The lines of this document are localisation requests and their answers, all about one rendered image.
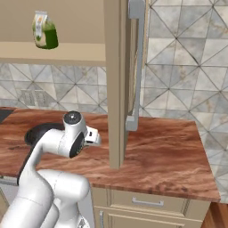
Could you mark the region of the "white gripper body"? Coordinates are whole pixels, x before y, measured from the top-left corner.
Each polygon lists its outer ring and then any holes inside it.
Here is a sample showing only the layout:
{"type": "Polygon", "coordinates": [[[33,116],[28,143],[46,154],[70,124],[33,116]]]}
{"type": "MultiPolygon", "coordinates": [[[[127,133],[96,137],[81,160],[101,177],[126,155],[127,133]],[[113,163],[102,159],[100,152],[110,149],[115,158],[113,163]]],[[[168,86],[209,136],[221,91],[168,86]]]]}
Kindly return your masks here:
{"type": "Polygon", "coordinates": [[[85,137],[86,146],[100,146],[102,143],[102,138],[99,134],[87,135],[85,137]]]}

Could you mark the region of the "beige drawer front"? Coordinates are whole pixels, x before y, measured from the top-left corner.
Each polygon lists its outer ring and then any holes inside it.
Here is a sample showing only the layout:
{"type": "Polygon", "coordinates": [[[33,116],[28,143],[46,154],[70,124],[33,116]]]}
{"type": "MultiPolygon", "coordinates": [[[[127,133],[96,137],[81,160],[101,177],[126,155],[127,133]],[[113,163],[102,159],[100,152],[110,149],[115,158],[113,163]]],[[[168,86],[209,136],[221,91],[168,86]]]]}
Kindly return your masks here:
{"type": "Polygon", "coordinates": [[[111,191],[111,205],[119,206],[119,207],[127,207],[134,209],[142,209],[148,211],[159,211],[164,213],[177,214],[180,216],[185,216],[186,211],[189,206],[188,199],[176,198],[176,197],[168,197],[162,195],[154,195],[154,194],[146,194],[140,192],[132,192],[132,191],[111,191]],[[152,207],[152,206],[144,206],[134,204],[132,202],[132,198],[136,197],[138,200],[149,201],[149,202],[159,202],[160,200],[164,200],[163,207],[152,207]]]}

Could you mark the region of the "black hob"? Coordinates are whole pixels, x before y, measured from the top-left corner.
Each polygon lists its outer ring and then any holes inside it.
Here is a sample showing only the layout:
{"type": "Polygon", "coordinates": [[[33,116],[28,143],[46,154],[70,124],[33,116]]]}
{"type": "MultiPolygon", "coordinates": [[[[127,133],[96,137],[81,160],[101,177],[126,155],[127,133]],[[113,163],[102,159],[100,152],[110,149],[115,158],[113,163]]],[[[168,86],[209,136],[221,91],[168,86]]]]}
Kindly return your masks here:
{"type": "Polygon", "coordinates": [[[13,110],[0,110],[0,124],[13,113],[13,110]]]}

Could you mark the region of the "beige base cupboard door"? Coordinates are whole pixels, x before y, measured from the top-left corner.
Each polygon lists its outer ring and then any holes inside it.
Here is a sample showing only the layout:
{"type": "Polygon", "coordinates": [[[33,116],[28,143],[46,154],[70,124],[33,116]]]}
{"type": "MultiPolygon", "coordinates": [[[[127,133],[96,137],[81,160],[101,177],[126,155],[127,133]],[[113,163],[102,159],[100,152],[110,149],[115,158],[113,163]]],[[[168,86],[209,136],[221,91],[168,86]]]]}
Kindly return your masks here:
{"type": "Polygon", "coordinates": [[[201,228],[202,225],[201,221],[181,217],[94,207],[95,228],[100,228],[100,211],[104,228],[201,228]]]}

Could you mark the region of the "beige wall cupboard door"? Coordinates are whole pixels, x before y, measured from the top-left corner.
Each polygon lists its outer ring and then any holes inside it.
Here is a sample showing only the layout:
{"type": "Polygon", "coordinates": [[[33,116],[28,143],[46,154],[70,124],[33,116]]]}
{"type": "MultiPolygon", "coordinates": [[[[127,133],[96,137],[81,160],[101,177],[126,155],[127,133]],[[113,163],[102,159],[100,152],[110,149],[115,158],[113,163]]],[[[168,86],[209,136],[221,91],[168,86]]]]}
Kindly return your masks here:
{"type": "Polygon", "coordinates": [[[104,0],[110,168],[123,164],[126,134],[126,20],[128,0],[104,0]]]}

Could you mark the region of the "grey wall socket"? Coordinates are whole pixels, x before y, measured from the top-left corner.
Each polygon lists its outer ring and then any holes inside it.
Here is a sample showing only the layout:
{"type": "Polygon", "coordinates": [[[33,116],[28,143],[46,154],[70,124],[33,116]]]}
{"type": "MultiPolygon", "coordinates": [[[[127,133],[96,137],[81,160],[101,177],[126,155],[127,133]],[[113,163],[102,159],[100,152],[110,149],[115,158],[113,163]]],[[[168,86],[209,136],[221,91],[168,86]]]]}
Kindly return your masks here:
{"type": "Polygon", "coordinates": [[[27,106],[49,106],[48,96],[43,90],[21,89],[21,96],[27,106]]]}

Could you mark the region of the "beige open wall cupboard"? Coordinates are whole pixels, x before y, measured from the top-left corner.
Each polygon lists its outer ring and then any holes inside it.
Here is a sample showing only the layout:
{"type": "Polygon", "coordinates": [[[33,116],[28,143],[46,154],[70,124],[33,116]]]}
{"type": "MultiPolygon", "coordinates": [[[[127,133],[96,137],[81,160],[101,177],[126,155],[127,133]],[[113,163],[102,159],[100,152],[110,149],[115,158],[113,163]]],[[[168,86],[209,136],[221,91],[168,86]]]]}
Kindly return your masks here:
{"type": "Polygon", "coordinates": [[[0,0],[0,62],[104,66],[103,0],[0,0]],[[59,46],[36,47],[36,11],[53,21],[59,46]]]}

